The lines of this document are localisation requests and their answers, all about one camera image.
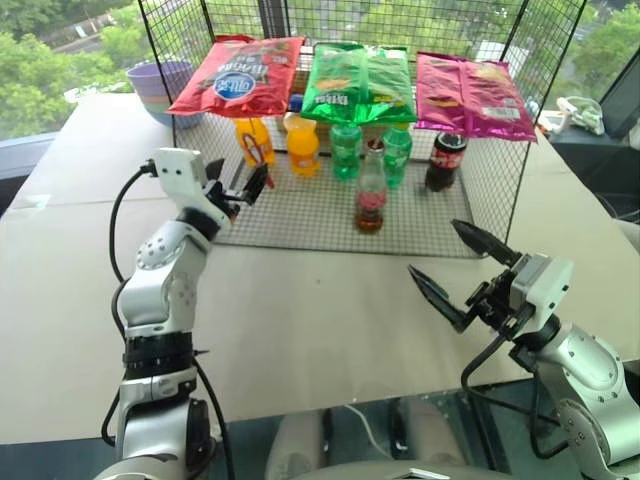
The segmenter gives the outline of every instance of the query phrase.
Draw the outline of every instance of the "stacked bowls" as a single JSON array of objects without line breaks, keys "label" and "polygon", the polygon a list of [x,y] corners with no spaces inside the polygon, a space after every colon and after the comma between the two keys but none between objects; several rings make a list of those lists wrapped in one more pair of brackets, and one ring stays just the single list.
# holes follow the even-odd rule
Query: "stacked bowls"
[{"label": "stacked bowls", "polygon": [[[168,61],[162,63],[162,73],[173,100],[187,86],[193,71],[193,65],[190,62]],[[166,113],[171,103],[158,65],[156,63],[138,65],[127,71],[127,77],[149,115],[163,125],[170,127],[171,117],[174,115]],[[177,128],[189,128],[202,121],[202,114],[175,115],[175,119]]]}]

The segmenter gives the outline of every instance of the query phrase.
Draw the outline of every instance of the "brand logo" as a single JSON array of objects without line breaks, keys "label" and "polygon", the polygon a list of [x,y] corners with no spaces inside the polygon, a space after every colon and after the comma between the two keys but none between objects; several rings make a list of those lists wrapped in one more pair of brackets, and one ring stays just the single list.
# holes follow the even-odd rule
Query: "brand logo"
[{"label": "brand logo", "polygon": [[242,98],[251,93],[256,81],[246,73],[229,72],[216,78],[213,90],[225,100]]}]

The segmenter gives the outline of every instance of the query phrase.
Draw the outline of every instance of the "wire mesh cage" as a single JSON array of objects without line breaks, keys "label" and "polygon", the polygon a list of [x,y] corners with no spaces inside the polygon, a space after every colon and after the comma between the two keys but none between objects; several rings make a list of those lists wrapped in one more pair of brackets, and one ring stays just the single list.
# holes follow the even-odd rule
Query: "wire mesh cage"
[{"label": "wire mesh cage", "polygon": [[[564,58],[586,0],[138,0],[170,101],[188,82],[216,35],[306,37],[293,91],[303,93],[320,41],[357,41],[407,47],[415,77],[418,51],[472,60],[504,60],[535,122]],[[470,139],[451,189],[430,192],[424,174],[437,132],[411,130],[413,150],[405,181],[389,195],[385,225],[376,235],[353,226],[355,182],[338,183],[328,167],[328,125],[318,124],[323,168],[311,179],[292,174],[286,133],[266,118],[277,162],[276,188],[243,209],[222,243],[333,251],[473,257],[449,225],[470,221],[507,240],[529,144]],[[365,138],[384,129],[365,127]],[[221,180],[241,185],[249,173],[229,119],[173,118],[176,147],[209,162],[225,158]]]}]

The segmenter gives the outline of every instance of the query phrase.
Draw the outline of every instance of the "green chip bag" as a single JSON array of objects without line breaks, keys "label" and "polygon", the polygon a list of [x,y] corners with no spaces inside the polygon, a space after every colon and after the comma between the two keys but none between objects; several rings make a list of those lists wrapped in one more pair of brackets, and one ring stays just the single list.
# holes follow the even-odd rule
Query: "green chip bag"
[{"label": "green chip bag", "polygon": [[406,49],[317,44],[301,116],[357,125],[414,122]]},{"label": "green chip bag", "polygon": [[396,124],[417,120],[406,48],[367,48],[366,96],[355,123]]}]

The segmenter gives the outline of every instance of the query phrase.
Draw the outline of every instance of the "orange soda bottle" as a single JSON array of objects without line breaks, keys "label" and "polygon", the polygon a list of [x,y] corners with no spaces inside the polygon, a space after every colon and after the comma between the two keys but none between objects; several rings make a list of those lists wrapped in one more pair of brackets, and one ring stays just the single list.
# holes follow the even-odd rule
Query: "orange soda bottle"
[{"label": "orange soda bottle", "polygon": [[320,168],[318,161],[320,142],[316,135],[315,120],[302,118],[296,113],[288,113],[283,123],[288,132],[287,150],[291,170],[303,177],[313,176]]},{"label": "orange soda bottle", "polygon": [[250,167],[256,167],[262,163],[273,164],[276,155],[271,145],[269,130],[259,118],[234,118],[236,126],[236,139],[244,155],[244,159]]}]

